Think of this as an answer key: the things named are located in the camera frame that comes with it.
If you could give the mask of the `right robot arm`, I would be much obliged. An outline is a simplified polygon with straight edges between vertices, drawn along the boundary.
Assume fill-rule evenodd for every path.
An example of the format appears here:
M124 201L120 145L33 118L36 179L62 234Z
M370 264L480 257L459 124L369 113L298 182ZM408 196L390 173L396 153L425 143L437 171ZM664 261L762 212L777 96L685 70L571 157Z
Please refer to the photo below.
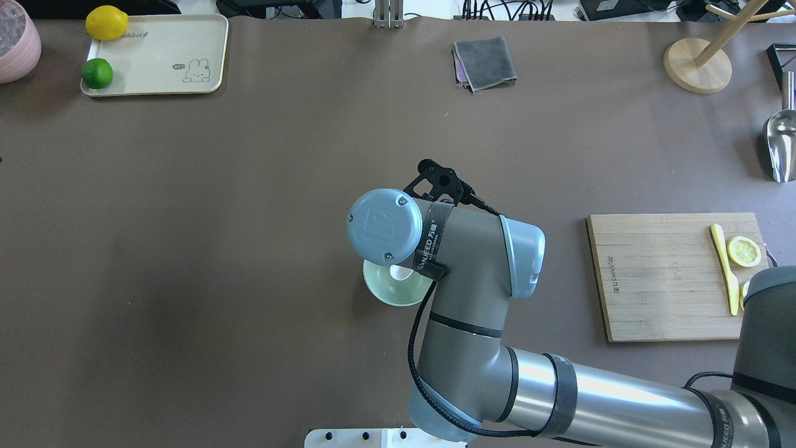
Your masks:
M501 335L512 298L534 292L545 252L536 226L502 215L371 190L348 213L364 260L432 280L407 361L410 418L453 442L541 437L606 447L793 447L794 267L756 273L728 390L672 388L589 368L551 353L509 348Z

